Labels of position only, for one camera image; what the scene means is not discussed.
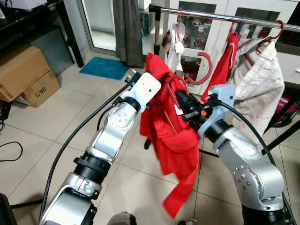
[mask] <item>white garment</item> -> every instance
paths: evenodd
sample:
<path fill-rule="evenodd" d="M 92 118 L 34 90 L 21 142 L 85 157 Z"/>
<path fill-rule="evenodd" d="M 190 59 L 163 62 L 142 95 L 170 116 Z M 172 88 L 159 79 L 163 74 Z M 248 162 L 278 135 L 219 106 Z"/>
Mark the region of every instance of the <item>white garment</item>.
<path fill-rule="evenodd" d="M 256 53 L 256 45 L 261 39 L 241 40 L 230 83 L 236 84 L 235 106 L 254 126 L 260 135 L 267 128 L 285 88 L 281 69 L 276 57 L 275 42 L 263 43 L 261 54 Z M 248 62 L 247 53 L 254 65 Z M 255 135 L 237 116 L 233 125 L 257 144 Z"/>
<path fill-rule="evenodd" d="M 179 26 L 179 41 L 176 43 L 176 40 L 178 39 L 177 37 L 177 23 L 175 23 L 171 29 L 171 45 L 170 45 L 170 50 L 169 50 L 169 54 L 168 57 L 165 61 L 166 65 L 170 68 L 170 70 L 172 70 L 172 72 L 174 73 L 176 70 L 179 71 L 183 71 L 182 66 L 181 66 L 181 56 L 184 53 L 184 46 L 182 44 L 182 40 L 184 38 L 184 34 L 185 34 L 185 26 L 183 23 L 180 24 Z"/>

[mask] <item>gray curtain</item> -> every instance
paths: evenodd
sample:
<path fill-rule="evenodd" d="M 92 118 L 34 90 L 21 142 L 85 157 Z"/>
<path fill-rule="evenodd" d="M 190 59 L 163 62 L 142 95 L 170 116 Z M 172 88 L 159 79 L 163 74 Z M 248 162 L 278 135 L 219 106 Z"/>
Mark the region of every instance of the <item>gray curtain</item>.
<path fill-rule="evenodd" d="M 143 68 L 138 0 L 113 0 L 116 56 L 130 67 Z"/>

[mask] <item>blue bath mat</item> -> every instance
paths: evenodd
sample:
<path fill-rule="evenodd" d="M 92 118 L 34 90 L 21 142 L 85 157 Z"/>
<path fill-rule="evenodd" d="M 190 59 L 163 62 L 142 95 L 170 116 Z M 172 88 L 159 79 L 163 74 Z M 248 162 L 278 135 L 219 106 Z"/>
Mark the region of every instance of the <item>blue bath mat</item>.
<path fill-rule="evenodd" d="M 121 80 L 128 69 L 129 67 L 121 61 L 94 57 L 80 73 Z"/>

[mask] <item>red clothing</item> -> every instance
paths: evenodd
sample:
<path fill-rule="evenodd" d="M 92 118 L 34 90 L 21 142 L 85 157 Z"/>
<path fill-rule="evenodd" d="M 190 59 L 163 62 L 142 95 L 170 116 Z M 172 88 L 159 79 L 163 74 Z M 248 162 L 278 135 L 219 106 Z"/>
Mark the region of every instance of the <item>red clothing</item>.
<path fill-rule="evenodd" d="M 162 86 L 150 101 L 153 108 L 142 113 L 140 134 L 152 140 L 163 174 L 175 173 L 180 181 L 164 201 L 165 210 L 174 218 L 193 190 L 199 166 L 199 135 L 176 114 L 175 102 L 165 84 L 169 78 L 168 73 L 173 75 L 168 66 L 159 56 L 149 53 L 146 57 L 146 71 L 150 71 Z M 179 80 L 174 79 L 171 89 L 176 91 L 184 87 Z M 162 106 L 177 133 L 167 120 Z"/>
<path fill-rule="evenodd" d="M 208 96 L 209 88 L 218 84 L 226 83 L 227 76 L 231 73 L 231 70 L 234 67 L 235 56 L 238 50 L 239 36 L 237 36 L 237 32 L 234 32 L 231 33 L 227 39 L 228 46 L 226 47 L 225 52 L 217 64 L 214 74 L 211 76 L 209 85 L 200 99 L 202 103 L 207 103 L 205 98 Z"/>

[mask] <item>clothing rack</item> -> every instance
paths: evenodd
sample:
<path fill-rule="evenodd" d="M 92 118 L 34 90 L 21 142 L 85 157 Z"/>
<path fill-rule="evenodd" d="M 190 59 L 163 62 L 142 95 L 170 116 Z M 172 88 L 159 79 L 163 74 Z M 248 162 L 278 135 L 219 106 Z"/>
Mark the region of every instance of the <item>clothing rack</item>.
<path fill-rule="evenodd" d="M 281 28 L 281 24 L 277 22 L 267 21 L 267 20 L 258 20 L 253 18 L 247 18 L 247 17 L 240 17 L 240 16 L 231 16 L 231 15 L 218 15 L 213 13 L 205 13 L 205 12 L 196 12 L 196 11 L 189 11 L 189 10 L 180 10 L 180 9 L 174 9 L 174 8 L 164 8 L 159 6 L 149 6 L 149 11 L 155 13 L 155 43 L 154 43 L 154 54 L 159 55 L 159 22 L 160 22 L 160 16 L 162 13 L 167 14 L 174 14 L 174 15 L 187 15 L 187 16 L 193 16 L 193 17 L 202 17 L 202 18 L 208 18 L 213 20 L 221 20 L 221 21 L 228 21 L 228 22 L 236 22 L 240 23 L 243 21 L 243 23 L 251 24 L 251 25 L 257 25 L 257 26 L 263 26 L 263 27 L 270 27 L 270 28 Z M 300 26 L 296 25 L 290 25 L 290 24 L 284 24 L 284 30 L 288 31 L 294 31 L 300 33 Z"/>

